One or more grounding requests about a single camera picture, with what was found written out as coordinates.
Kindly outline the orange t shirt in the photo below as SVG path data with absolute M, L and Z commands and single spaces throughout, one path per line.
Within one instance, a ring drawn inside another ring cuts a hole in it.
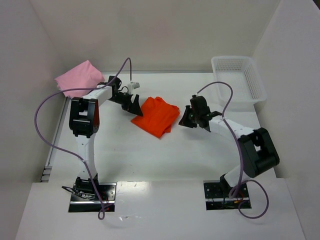
M 179 107 L 165 102 L 159 96 L 148 97 L 141 110 L 143 116 L 136 116 L 131 122 L 158 139 L 171 132 L 172 125 L 180 115 Z

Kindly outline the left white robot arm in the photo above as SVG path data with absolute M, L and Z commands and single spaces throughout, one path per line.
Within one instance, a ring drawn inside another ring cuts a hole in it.
M 136 116 L 143 116 L 139 104 L 139 95 L 133 94 L 138 89 L 138 82 L 130 81 L 123 92 L 122 81 L 116 76 L 110 76 L 107 82 L 99 82 L 94 90 L 82 97 L 71 100 L 69 128 L 72 131 L 79 159 L 82 162 L 75 181 L 74 192 L 77 194 L 98 197 L 99 181 L 95 165 L 94 140 L 100 128 L 99 108 L 105 101 L 119 104 L 121 108 Z

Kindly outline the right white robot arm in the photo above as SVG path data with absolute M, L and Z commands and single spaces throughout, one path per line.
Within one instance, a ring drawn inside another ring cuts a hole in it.
M 265 128 L 253 129 L 224 118 L 222 113 L 210 110 L 203 96 L 192 96 L 179 125 L 200 127 L 236 143 L 242 162 L 219 179 L 220 188 L 226 194 L 234 190 L 239 181 L 245 183 L 280 163 L 272 138 Z

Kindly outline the pink folded t shirt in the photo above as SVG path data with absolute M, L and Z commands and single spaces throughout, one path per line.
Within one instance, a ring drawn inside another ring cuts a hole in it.
M 66 73 L 56 77 L 54 80 L 60 91 L 77 88 L 82 89 L 63 93 L 65 97 L 71 99 L 74 97 L 83 97 L 90 92 L 90 90 L 84 88 L 96 88 L 98 83 L 105 81 L 102 73 L 95 68 L 89 60 L 82 62 Z

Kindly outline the white plastic basket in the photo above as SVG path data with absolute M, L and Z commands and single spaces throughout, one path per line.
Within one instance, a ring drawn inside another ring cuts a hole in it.
M 213 80 L 224 82 L 233 89 L 228 108 L 245 110 L 264 102 L 267 93 L 255 61 L 248 56 L 215 56 L 211 59 Z

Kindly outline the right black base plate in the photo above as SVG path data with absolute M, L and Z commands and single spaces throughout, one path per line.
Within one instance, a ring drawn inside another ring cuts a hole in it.
M 247 184 L 241 186 L 236 198 L 229 198 L 223 193 L 218 181 L 205 181 L 203 183 L 205 206 L 207 211 L 251 209 L 250 195 Z

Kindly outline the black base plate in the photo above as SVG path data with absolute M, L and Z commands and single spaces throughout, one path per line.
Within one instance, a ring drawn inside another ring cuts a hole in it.
M 116 187 L 115 183 L 102 183 L 97 187 L 106 212 L 115 211 Z M 69 213 L 98 213 L 101 210 L 100 200 L 94 191 L 76 190 L 75 186 L 70 191 Z
M 218 181 L 205 181 L 203 183 L 205 206 L 207 211 L 251 209 L 250 195 L 247 184 L 241 186 L 236 198 L 229 198 L 223 193 Z

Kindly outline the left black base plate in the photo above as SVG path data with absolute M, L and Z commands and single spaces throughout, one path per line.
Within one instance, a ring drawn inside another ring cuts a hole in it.
M 106 212 L 115 211 L 116 187 L 115 183 L 102 183 L 97 187 Z M 70 191 L 69 213 L 98 213 L 101 210 L 100 200 L 94 191 L 76 190 L 75 186 Z

